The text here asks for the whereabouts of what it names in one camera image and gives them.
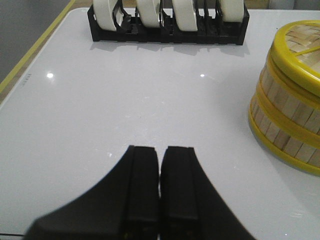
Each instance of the tape dispenser rack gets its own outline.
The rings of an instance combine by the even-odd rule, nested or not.
[[[92,40],[222,45],[244,43],[250,16],[243,0],[217,0],[214,18],[209,15],[207,0],[203,1],[204,15],[199,13],[197,0],[172,0],[172,16],[166,14],[163,0],[158,4],[156,1],[137,0],[135,15],[131,16],[124,10],[122,0],[94,0],[87,12]],[[235,9],[234,2],[238,4],[238,9]],[[228,12],[229,6],[226,4],[232,5],[233,9]]]

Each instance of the yellow steamer rim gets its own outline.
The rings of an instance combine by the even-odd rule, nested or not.
[[[273,153],[320,176],[320,20],[278,30],[251,100],[249,122]]]

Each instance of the tape roll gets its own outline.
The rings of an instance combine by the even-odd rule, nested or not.
[[[136,0],[140,19],[146,28],[159,28],[160,0]]]
[[[108,31],[117,31],[113,20],[113,10],[118,0],[93,0],[93,11],[100,28]],[[121,25],[124,15],[119,9],[116,13],[116,21]]]
[[[219,0],[224,22],[242,23],[245,15],[244,0]]]
[[[197,18],[194,0],[172,0],[176,24],[184,32],[196,32]]]

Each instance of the bamboo steamer lid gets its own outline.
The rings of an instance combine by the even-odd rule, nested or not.
[[[281,159],[320,175],[320,20],[289,23],[276,33],[249,122]]]

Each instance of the white tabletop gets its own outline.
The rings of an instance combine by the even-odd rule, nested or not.
[[[160,163],[194,147],[258,240],[319,239],[320,177],[263,149],[247,111],[277,29],[320,11],[249,13],[237,46],[93,42],[87,9],[70,12],[0,105],[0,233],[25,233],[136,145]]]

